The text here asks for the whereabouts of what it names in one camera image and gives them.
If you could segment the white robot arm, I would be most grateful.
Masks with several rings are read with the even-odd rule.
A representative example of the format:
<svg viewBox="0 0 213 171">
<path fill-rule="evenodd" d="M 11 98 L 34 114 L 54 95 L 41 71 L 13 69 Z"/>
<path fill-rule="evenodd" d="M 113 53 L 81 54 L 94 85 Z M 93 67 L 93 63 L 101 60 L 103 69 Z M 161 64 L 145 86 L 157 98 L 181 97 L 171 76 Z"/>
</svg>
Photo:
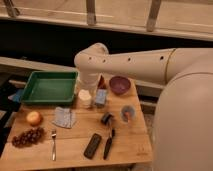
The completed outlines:
<svg viewBox="0 0 213 171">
<path fill-rule="evenodd" d="M 213 171 L 213 48 L 111 54 L 96 43 L 76 54 L 74 64 L 85 86 L 107 73 L 160 90 L 152 171 Z"/>
</svg>

